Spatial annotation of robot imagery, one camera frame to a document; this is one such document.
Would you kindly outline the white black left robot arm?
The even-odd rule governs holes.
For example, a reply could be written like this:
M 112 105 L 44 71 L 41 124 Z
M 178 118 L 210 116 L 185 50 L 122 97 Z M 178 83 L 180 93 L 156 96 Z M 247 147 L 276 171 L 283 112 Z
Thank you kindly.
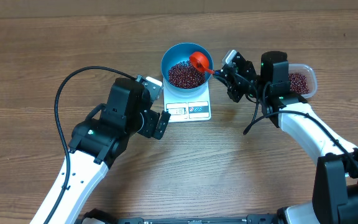
M 162 90 L 163 83 L 152 77 L 116 79 L 107 103 L 94 108 L 73 129 L 69 158 L 32 223 L 74 223 L 131 136 L 163 137 L 170 114 L 150 109 Z

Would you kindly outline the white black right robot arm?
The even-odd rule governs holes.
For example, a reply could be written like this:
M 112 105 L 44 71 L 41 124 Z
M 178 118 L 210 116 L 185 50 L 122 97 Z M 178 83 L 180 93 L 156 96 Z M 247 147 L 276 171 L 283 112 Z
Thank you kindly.
M 229 51 L 213 77 L 227 87 L 231 100 L 253 97 L 268 118 L 290 135 L 316 164 L 310 202 L 277 210 L 267 223 L 358 223 L 358 147 L 343 139 L 291 90 L 287 54 L 261 56 L 261 71 L 239 52 Z

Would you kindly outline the orange measuring scoop blue handle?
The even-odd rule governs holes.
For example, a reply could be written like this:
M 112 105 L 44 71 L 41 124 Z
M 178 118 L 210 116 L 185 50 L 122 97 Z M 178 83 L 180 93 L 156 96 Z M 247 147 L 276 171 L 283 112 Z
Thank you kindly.
M 209 60 L 203 53 L 192 53 L 189 56 L 189 61 L 199 72 L 207 72 L 211 75 L 215 74 L 215 71 L 209 68 Z

